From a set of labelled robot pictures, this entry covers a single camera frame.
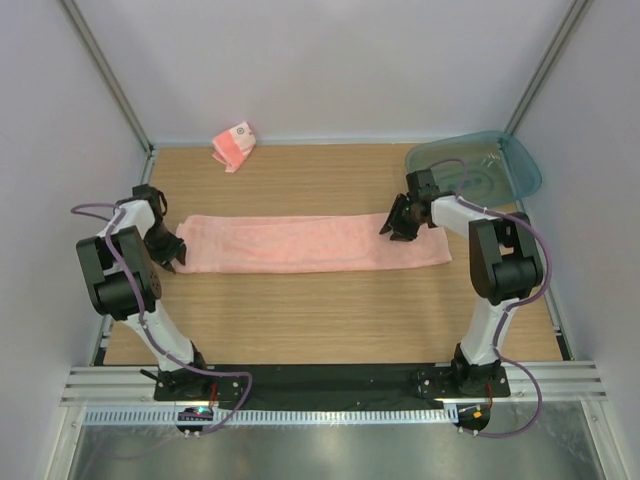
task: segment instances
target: pink cloth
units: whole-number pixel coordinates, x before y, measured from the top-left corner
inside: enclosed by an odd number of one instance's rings
[[[242,122],[229,130],[222,132],[211,141],[215,152],[213,158],[227,168],[225,172],[233,173],[247,159],[256,144],[256,137],[247,122]]]
[[[344,217],[188,217],[176,235],[187,244],[179,273],[309,273],[399,270],[451,261],[442,228],[413,242],[378,235],[387,214]]]

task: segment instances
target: transparent plastic container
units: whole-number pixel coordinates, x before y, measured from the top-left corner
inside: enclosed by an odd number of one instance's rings
[[[461,158],[468,164],[462,189],[467,200],[483,207],[513,203],[534,194],[542,177],[529,152],[511,135],[487,131],[425,143],[412,148],[405,159],[407,172],[427,168],[445,158]],[[458,163],[433,169],[441,190],[455,190],[462,179]]]

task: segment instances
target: wooden table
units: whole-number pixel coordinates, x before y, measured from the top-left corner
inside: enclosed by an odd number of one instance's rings
[[[410,145],[259,146],[234,174],[209,148],[160,151],[151,183],[169,202],[167,226],[193,214],[353,215],[387,212],[406,191]],[[162,301],[179,330],[215,363],[448,361],[475,303],[466,240],[454,261],[385,272],[171,275]],[[517,360],[560,360],[543,301],[521,308],[505,341]],[[105,364],[155,364],[116,322]]]

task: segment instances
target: gray wall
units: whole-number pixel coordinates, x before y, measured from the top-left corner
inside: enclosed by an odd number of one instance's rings
[[[571,345],[593,358],[640,478],[640,3],[596,1],[518,136],[544,176],[526,202],[551,243]]]
[[[503,128],[569,0],[79,0],[155,142]]]
[[[99,324],[74,247],[101,225],[68,211],[126,195],[143,155],[55,1],[2,2],[0,72],[0,477],[39,480]]]

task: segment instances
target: purple cable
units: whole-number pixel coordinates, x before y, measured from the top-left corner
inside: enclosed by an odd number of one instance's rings
[[[553,262],[551,260],[551,253],[550,253],[550,248],[549,245],[547,244],[547,242],[544,240],[544,238],[542,238],[542,236],[531,226],[529,225],[527,222],[525,222],[524,220],[521,220],[520,218],[514,217],[513,215],[509,215],[508,213],[502,213],[502,212],[497,212],[495,210],[490,210],[488,208],[484,208],[484,207],[480,207],[474,203],[471,203],[467,200],[465,200],[462,195],[462,189],[464,187],[465,181],[467,179],[467,171],[468,171],[468,167],[467,167],[467,162],[465,162],[464,160],[460,159],[460,158],[448,158],[445,160],[440,160],[438,162],[435,162],[434,164],[430,165],[428,168],[433,168],[433,167],[437,167],[438,165],[441,165],[443,163],[449,163],[449,162],[457,162],[460,163],[462,165],[462,179],[460,180],[460,183],[458,184],[458,187],[456,188],[455,191],[455,197],[456,197],[456,201],[462,205],[463,207],[468,208],[469,210],[472,210],[474,212],[478,212],[478,213],[482,213],[482,214],[486,214],[486,215],[491,215],[494,217],[499,217],[505,220],[509,220],[511,222],[517,223],[518,225],[520,225],[521,227],[525,228],[529,233],[531,233],[531,235],[536,239],[536,241],[538,242],[538,244],[540,245],[540,248],[542,249],[542,253],[544,254],[544,259],[545,259],[545,263],[546,263],[546,274],[544,276],[544,280],[542,282],[542,285],[540,286],[540,289],[531,297],[525,298],[520,300],[519,302],[515,302],[512,303],[511,305],[508,305],[503,314],[502,317],[500,317],[500,321],[498,322],[498,326],[496,327],[496,331],[493,334],[493,340],[492,340],[492,345],[491,348],[493,348],[493,352],[496,354],[496,357],[498,357],[500,359],[500,361],[508,363],[510,365],[513,365],[514,367],[519,368],[520,370],[522,370],[525,375],[527,377],[529,377],[529,379],[531,380],[531,383],[533,384],[533,387],[536,390],[536,396],[537,396],[537,405],[536,405],[536,411],[533,414],[533,417],[531,417],[531,419],[522,427],[512,431],[512,432],[505,432],[505,433],[484,433],[484,432],[474,432],[472,430],[469,429],[463,429],[465,432],[473,434],[473,435],[477,435],[479,437],[484,437],[484,438],[509,438],[509,437],[513,437],[515,435],[519,435],[521,433],[526,432],[527,430],[529,430],[531,427],[533,427],[533,425],[536,423],[536,421],[538,420],[538,418],[540,417],[540,414],[542,413],[542,405],[543,405],[543,399],[542,399],[542,390],[540,390],[540,384],[538,383],[538,381],[536,380],[536,378],[533,376],[533,374],[531,373],[531,371],[525,367],[524,365],[522,365],[521,363],[516,362],[515,360],[511,360],[507,357],[505,357],[504,355],[502,355],[500,353],[500,351],[497,348],[498,345],[498,340],[500,339],[500,334],[502,333],[502,330],[504,329],[505,324],[507,323],[507,319],[509,318],[509,312],[511,310],[513,310],[516,307],[521,307],[523,305],[528,305],[532,302],[535,302],[536,300],[538,300],[540,297],[542,297],[544,295],[544,293],[549,289],[549,284],[551,282],[551,275],[553,273]]]
[[[111,252],[111,255],[113,255],[113,258],[115,259],[116,263],[120,266],[120,268],[122,269],[122,272],[125,274],[125,276],[127,277],[127,280],[129,281],[129,284],[131,285],[131,289],[133,290],[133,294],[136,297],[136,302],[138,304],[138,310],[139,310],[138,322],[142,326],[142,331],[144,332],[145,337],[149,341],[149,344],[158,353],[160,353],[160,355],[168,358],[176,365],[186,370],[189,370],[191,372],[197,373],[199,375],[204,375],[208,377],[246,377],[247,378],[247,388],[242,393],[242,396],[238,400],[238,403],[235,405],[235,407],[222,420],[220,420],[220,422],[218,422],[217,424],[211,427],[203,429],[202,435],[207,435],[209,433],[213,433],[220,430],[225,424],[227,424],[233,418],[233,416],[238,412],[238,410],[240,410],[240,408],[242,408],[242,406],[244,405],[245,401],[249,396],[249,392],[251,391],[251,387],[253,386],[253,376],[249,372],[212,372],[210,370],[201,370],[199,368],[192,367],[191,365],[182,362],[181,360],[179,360],[178,358],[176,358],[175,356],[171,355],[169,352],[164,350],[160,345],[158,345],[158,343],[155,341],[155,339],[151,335],[151,332],[149,332],[149,329],[147,327],[147,321],[144,319],[145,308],[144,308],[144,300],[142,298],[142,292],[140,291],[140,288],[138,288],[138,284],[133,276],[133,273],[131,272],[131,269],[125,262],[122,255],[120,255],[118,250],[115,248],[115,246],[113,245],[113,240],[111,239],[111,234],[113,233],[115,228],[118,226],[118,224],[124,217],[126,210],[124,208],[119,207],[118,205],[114,205],[110,203],[86,203],[83,205],[77,205],[73,207],[71,209],[71,213],[74,213],[77,215],[92,216],[96,218],[101,218],[103,220],[111,221],[110,219],[106,217],[101,217],[100,215],[80,211],[80,209],[82,208],[89,208],[89,207],[105,207],[105,208],[118,209],[118,213],[116,214],[113,221],[109,224],[109,226],[107,227],[107,231],[105,232],[105,242],[107,244],[107,248],[109,249],[109,252]],[[141,456],[144,456],[146,453],[147,452],[143,453],[142,455],[129,457],[129,459],[133,460],[133,459],[139,458]]]

